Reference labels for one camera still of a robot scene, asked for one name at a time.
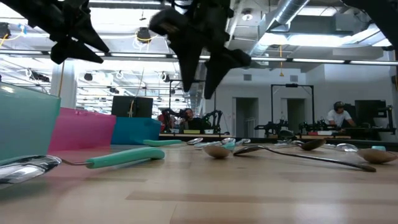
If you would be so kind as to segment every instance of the person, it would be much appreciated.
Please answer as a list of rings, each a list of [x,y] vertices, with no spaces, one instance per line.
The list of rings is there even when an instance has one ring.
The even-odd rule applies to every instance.
[[[344,103],[341,101],[338,101],[333,105],[333,110],[329,111],[327,119],[329,124],[336,125],[338,127],[343,125],[344,120],[346,120],[352,127],[356,126],[349,113],[344,110]]]
[[[185,116],[180,122],[180,133],[183,133],[183,130],[199,130],[201,134],[205,133],[202,120],[193,117],[191,108],[185,109]]]

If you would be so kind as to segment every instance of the white wall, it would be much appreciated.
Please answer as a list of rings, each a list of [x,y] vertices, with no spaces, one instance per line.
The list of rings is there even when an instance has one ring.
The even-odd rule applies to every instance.
[[[233,98],[259,98],[259,121],[258,124],[267,124],[271,121],[271,84],[286,84],[290,82],[290,75],[298,75],[298,84],[305,84],[305,74],[300,69],[283,69],[284,77],[279,76],[280,70],[275,69],[234,69],[224,78],[216,91],[216,109],[224,113],[221,119],[221,132],[232,131],[232,120],[236,116],[233,111]],[[251,74],[252,81],[243,81],[243,74]],[[274,122],[281,117],[282,98],[310,98],[310,95],[301,88],[282,87],[274,94]],[[214,110],[214,97],[206,100],[206,112]],[[264,131],[259,132],[259,136],[264,136]]]
[[[385,100],[387,105],[393,104],[393,84],[387,66],[320,65],[307,73],[306,81],[315,86],[316,120],[326,118],[336,101],[354,105],[355,100]],[[385,127],[388,120],[375,122]],[[382,140],[396,141],[396,137],[383,133]]]

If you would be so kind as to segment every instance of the light wood tabletop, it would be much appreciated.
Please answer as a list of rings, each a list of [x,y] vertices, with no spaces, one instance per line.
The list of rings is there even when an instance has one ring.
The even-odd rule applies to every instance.
[[[162,149],[164,160],[96,170],[62,164],[0,190],[0,223],[398,223],[395,161],[368,173],[267,151],[214,160],[184,144]],[[331,149],[278,150],[363,162]],[[106,153],[55,156],[84,161]]]

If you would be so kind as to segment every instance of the ceiling pipe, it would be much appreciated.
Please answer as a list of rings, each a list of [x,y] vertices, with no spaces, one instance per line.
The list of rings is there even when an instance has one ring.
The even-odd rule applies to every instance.
[[[252,56],[261,56],[267,50],[268,45],[262,45],[261,42],[264,41],[266,33],[276,27],[287,26],[289,29],[290,22],[297,16],[297,14],[306,6],[310,0],[280,0],[277,9],[270,12],[273,18],[263,17],[263,22],[265,22],[265,27],[259,27],[259,41],[254,45],[250,51]]]

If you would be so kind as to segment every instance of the ceiling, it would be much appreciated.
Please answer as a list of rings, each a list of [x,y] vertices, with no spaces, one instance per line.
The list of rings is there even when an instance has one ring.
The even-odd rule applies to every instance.
[[[139,28],[146,27],[151,17],[159,11],[157,9],[158,6],[151,3],[154,1],[135,1],[147,4],[122,4],[123,1],[127,2],[126,0],[118,0],[114,1],[115,4],[113,4],[112,0],[91,0],[91,21],[93,27],[104,40],[105,44],[111,49],[111,52],[172,54],[172,51],[167,46],[167,40],[155,33],[152,33],[153,39],[150,44],[142,44],[136,39],[136,32]],[[259,25],[264,22],[262,19],[265,15],[277,9],[277,4],[278,0],[231,0],[231,6],[235,9],[235,17],[228,22],[226,31],[233,34],[234,39],[228,42],[226,46],[228,46],[229,49],[242,49],[246,52],[250,52],[261,38],[259,35]],[[251,20],[244,21],[242,19],[241,12],[243,9],[251,10]],[[366,19],[360,18],[360,16],[363,15],[357,14],[355,10],[344,7],[339,0],[312,0],[299,12],[297,17],[305,18],[305,16],[311,16],[314,21],[317,21],[322,20],[322,18],[332,18],[335,14],[344,14],[348,17],[351,16],[351,19],[353,22],[356,22],[358,27],[363,27],[364,24],[357,20]],[[5,41],[0,50],[48,51],[54,45],[48,38],[48,34],[43,30],[38,27],[31,28],[27,26],[26,19],[1,3],[0,22],[10,23],[12,37],[16,37],[21,33],[20,24],[23,24],[25,27],[25,34],[21,35],[21,37],[16,40]],[[306,45],[283,45],[281,47],[279,45],[270,45],[266,48],[266,51],[264,51],[264,55],[270,57],[294,56],[300,58],[349,57],[352,59],[377,59],[381,54],[382,50],[379,47],[371,46],[360,48],[333,48],[310,47]],[[163,82],[159,78],[159,75],[165,73],[168,74],[171,79],[181,79],[177,62],[134,61],[126,59],[105,60],[102,64],[80,60],[76,60],[75,62],[75,67],[78,68],[79,86],[102,86],[101,88],[80,88],[78,91],[78,106],[85,106],[90,110],[103,113],[109,113],[108,106],[111,104],[109,100],[112,95],[114,95],[114,93],[110,93],[107,88],[110,84],[123,86],[119,89],[122,90],[124,95],[135,95],[137,93],[137,86],[139,86],[142,77],[142,86],[160,88],[160,90],[157,91],[147,92],[147,96],[151,95],[156,99],[158,97],[162,99],[162,102],[157,102],[160,108],[168,106],[168,99],[166,99],[166,96],[169,95],[169,91],[164,88],[169,87],[169,83]],[[39,81],[29,78],[29,70],[42,73],[51,78],[54,65],[55,64],[48,58],[32,56],[5,57],[0,55],[0,74],[3,77],[3,81],[9,83],[38,83]],[[284,63],[283,66],[284,68],[299,68],[302,72],[311,68],[311,65],[307,63]],[[279,67],[280,63],[278,62],[269,62],[266,65],[260,65],[260,68],[269,70]],[[199,68],[200,72],[197,73],[197,79],[203,80],[205,78],[205,70],[201,69],[203,65],[200,65]],[[84,79],[86,73],[92,73],[99,78],[88,82]],[[180,82],[173,82],[172,86],[176,89],[174,97],[172,98],[172,108],[174,110],[185,107],[197,109],[199,107],[203,90],[202,83],[194,84],[194,87],[189,93],[183,93],[182,90],[178,89],[181,87]],[[38,89],[40,91],[48,91],[49,87],[40,87]],[[139,94],[144,95],[145,93],[144,91],[140,91]]]

